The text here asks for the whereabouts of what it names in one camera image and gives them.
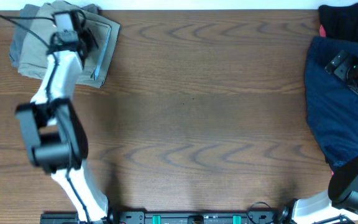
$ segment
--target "beige cloth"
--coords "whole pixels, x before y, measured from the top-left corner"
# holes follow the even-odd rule
[[[52,4],[44,4],[37,13],[37,16],[52,17],[54,12],[72,9],[80,8],[68,4],[64,1],[55,1]],[[106,79],[110,61],[114,53],[119,31],[119,24],[97,14],[93,14],[84,10],[82,11],[85,13],[87,18],[85,29],[89,28],[92,31],[99,45],[99,49],[95,47],[89,53],[87,59],[85,60],[83,73],[78,77],[77,84],[84,84],[100,88]],[[97,80],[94,80],[94,71],[96,69],[101,51],[105,45],[109,28],[111,28],[111,34],[108,40],[108,47],[103,58],[99,77]],[[56,32],[56,27],[53,26],[52,22],[43,19],[34,20],[30,29],[38,34],[47,43],[49,43],[50,36]],[[28,77],[43,79],[47,70],[46,51],[47,48],[44,46],[44,44],[42,44],[33,35],[27,34],[23,43],[18,72]]]

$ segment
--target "black cloth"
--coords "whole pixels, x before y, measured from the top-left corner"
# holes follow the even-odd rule
[[[323,5],[318,13],[326,37],[358,42],[358,3],[347,7]]]
[[[315,37],[305,68],[307,122],[333,171],[358,156],[358,96],[324,70],[341,50],[358,56],[358,43]]]

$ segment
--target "blue cloth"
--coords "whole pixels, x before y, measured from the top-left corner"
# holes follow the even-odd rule
[[[358,43],[315,37],[305,68],[307,121],[333,171],[358,156],[358,96],[324,70],[341,50],[358,56]]]

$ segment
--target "wooden table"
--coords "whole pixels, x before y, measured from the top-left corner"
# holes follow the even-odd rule
[[[78,85],[74,105],[116,207],[246,210],[328,187],[303,80],[317,11],[102,14],[122,25],[106,84]],[[74,208],[27,160],[14,110],[40,80],[11,67],[13,31],[0,20],[0,223],[37,223]]]

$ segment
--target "folded cloth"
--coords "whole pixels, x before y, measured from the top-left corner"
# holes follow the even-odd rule
[[[52,4],[44,4],[38,11],[36,16],[52,17],[54,12],[79,9],[77,6],[68,4],[64,1],[55,1]],[[78,84],[84,84],[100,88],[103,85],[107,71],[114,53],[117,42],[119,24],[112,22],[97,14],[83,11],[86,15],[85,29],[90,29],[99,45],[94,48],[85,60],[83,73],[78,77]],[[38,34],[42,39],[49,40],[50,36],[56,32],[56,27],[48,20],[34,20],[30,29]],[[106,50],[104,57],[100,60],[104,46]],[[26,35],[23,43],[22,53],[19,62],[19,73],[22,75],[42,79],[47,69],[47,48],[32,35]],[[94,80],[94,73],[98,66],[99,76]]]
[[[358,56],[358,43],[315,37],[305,68],[307,121],[334,172],[358,156],[358,96],[324,70],[341,50]]]
[[[39,11],[38,6],[33,6],[31,4],[26,4],[23,9],[20,10],[21,17],[34,17]],[[98,7],[95,4],[90,4],[85,7],[82,7],[83,10],[86,10],[91,13],[98,13]],[[22,24],[24,27],[30,27],[33,20],[31,19],[18,19],[18,23]],[[23,41],[27,32],[20,27],[15,28],[13,33],[13,40],[11,43],[11,49],[9,52],[9,58],[11,59],[12,66],[17,68],[19,67],[20,55],[22,54]]]
[[[323,5],[318,13],[326,37],[358,42],[358,3],[347,7]]]

